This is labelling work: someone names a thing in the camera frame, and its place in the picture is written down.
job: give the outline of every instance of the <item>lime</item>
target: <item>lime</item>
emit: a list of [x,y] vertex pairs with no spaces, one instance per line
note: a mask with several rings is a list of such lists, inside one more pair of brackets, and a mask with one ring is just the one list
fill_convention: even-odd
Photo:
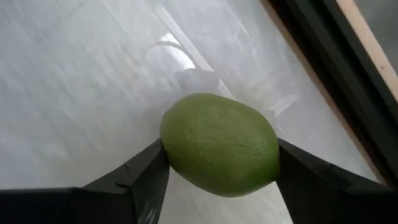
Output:
[[216,195],[246,195],[279,175],[271,125],[234,100],[209,93],[186,96],[164,114],[160,136],[173,169]]

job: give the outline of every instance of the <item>gray veined marble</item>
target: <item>gray veined marble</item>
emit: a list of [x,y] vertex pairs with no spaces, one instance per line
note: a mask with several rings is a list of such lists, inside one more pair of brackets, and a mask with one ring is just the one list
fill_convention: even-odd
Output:
[[[258,0],[3,0],[0,188],[83,186],[159,137],[175,100],[203,91],[376,180]],[[172,171],[159,223],[292,221],[275,184],[221,198]]]

